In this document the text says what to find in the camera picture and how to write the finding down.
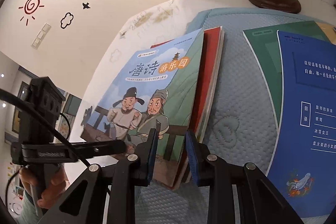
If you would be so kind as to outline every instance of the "black cable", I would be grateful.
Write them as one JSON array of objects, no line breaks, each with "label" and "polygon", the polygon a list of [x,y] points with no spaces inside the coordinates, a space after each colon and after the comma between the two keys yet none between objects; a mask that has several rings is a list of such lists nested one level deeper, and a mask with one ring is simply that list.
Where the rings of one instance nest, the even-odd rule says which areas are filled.
[{"label": "black cable", "polygon": [[12,182],[12,180],[18,175],[18,173],[20,172],[20,169],[18,171],[16,171],[8,180],[7,184],[6,184],[6,191],[5,191],[5,205],[6,208],[8,210],[8,190],[9,190],[9,186]]},{"label": "black cable", "polygon": [[87,167],[90,166],[90,163],[84,158],[78,151],[72,146],[72,144],[62,136],[55,128],[53,128],[45,118],[43,118],[36,110],[31,108],[25,101],[21,100],[20,98],[16,97],[15,95],[0,89],[0,100],[6,101],[9,104],[15,105],[22,111],[27,112],[31,115],[34,119],[36,119],[41,125],[43,125],[49,132],[54,135],[57,139],[61,141],[66,147],[69,148],[74,155],[77,156],[79,160],[81,160]]},{"label": "black cable", "polygon": [[70,132],[71,132],[71,127],[70,127],[69,120],[68,120],[68,118],[63,113],[60,113],[59,115],[61,115],[65,119],[65,121],[67,122],[67,124],[68,124],[69,130],[68,130],[68,135],[66,137],[66,139],[68,140],[69,137],[70,137]]}]

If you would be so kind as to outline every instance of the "gray mat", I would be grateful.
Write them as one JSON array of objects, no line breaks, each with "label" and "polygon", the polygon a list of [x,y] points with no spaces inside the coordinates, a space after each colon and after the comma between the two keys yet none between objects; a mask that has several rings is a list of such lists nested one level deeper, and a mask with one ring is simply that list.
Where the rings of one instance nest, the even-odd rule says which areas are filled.
[{"label": "gray mat", "polygon": [[[311,18],[264,9],[219,8],[200,12],[186,33],[223,26],[224,49],[204,143],[228,163],[254,162],[266,172],[275,141],[276,124],[268,91],[243,30]],[[141,188],[135,206],[137,224],[206,224],[208,187],[192,182],[176,191],[152,182]],[[236,223],[239,223],[237,201]],[[320,224],[326,217],[306,219]]]}]

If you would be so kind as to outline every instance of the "red sun drawing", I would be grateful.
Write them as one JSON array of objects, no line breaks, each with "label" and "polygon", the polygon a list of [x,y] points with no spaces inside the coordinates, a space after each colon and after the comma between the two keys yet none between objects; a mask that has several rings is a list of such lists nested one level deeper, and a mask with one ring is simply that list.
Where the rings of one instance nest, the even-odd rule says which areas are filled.
[{"label": "red sun drawing", "polygon": [[25,6],[19,7],[19,9],[24,9],[25,14],[28,15],[26,19],[26,26],[28,25],[29,17],[32,13],[34,13],[39,7],[44,7],[44,5],[40,5],[41,0],[27,0]]}]

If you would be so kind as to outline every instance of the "cartoon man with black hat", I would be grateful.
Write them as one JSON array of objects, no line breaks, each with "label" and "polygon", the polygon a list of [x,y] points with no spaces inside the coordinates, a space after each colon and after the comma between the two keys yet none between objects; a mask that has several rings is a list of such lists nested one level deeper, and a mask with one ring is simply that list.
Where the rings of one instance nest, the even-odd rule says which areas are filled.
[{"label": "cartoon man with black hat", "polygon": [[138,127],[142,113],[134,108],[135,103],[143,105],[145,102],[137,98],[137,88],[132,87],[126,91],[122,100],[115,102],[107,114],[107,120],[114,124],[110,128],[110,138],[124,140],[128,131]]},{"label": "cartoon man with black hat", "polygon": [[163,134],[169,128],[168,117],[163,113],[163,106],[167,100],[167,89],[156,90],[147,105],[147,111],[142,113],[140,123],[138,124],[137,134],[131,135],[131,143],[138,145],[145,142],[148,138],[151,128],[156,128],[156,124],[160,124],[159,139],[163,138]]}]

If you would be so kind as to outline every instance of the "finger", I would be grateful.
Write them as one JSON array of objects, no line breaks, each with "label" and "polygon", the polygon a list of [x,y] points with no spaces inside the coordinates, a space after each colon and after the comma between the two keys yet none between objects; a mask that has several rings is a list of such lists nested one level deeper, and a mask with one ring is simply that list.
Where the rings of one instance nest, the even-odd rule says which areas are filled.
[{"label": "finger", "polygon": [[20,169],[19,175],[23,184],[28,183],[33,186],[36,186],[38,184],[37,178],[34,176],[34,174],[25,167]]},{"label": "finger", "polygon": [[59,185],[50,185],[47,189],[43,191],[41,194],[41,198],[45,201],[50,201],[57,197],[58,195],[62,194],[66,190],[67,183],[63,181]]},{"label": "finger", "polygon": [[60,198],[60,195],[51,199],[51,200],[44,200],[44,199],[39,199],[37,201],[37,205],[40,208],[45,208],[45,209],[50,209],[54,204],[57,202],[57,200]]},{"label": "finger", "polygon": [[61,167],[56,173],[55,175],[52,177],[51,179],[51,183],[53,185],[59,185],[60,183],[62,183],[63,181],[68,180],[68,177],[65,173],[65,170],[63,167]]}]

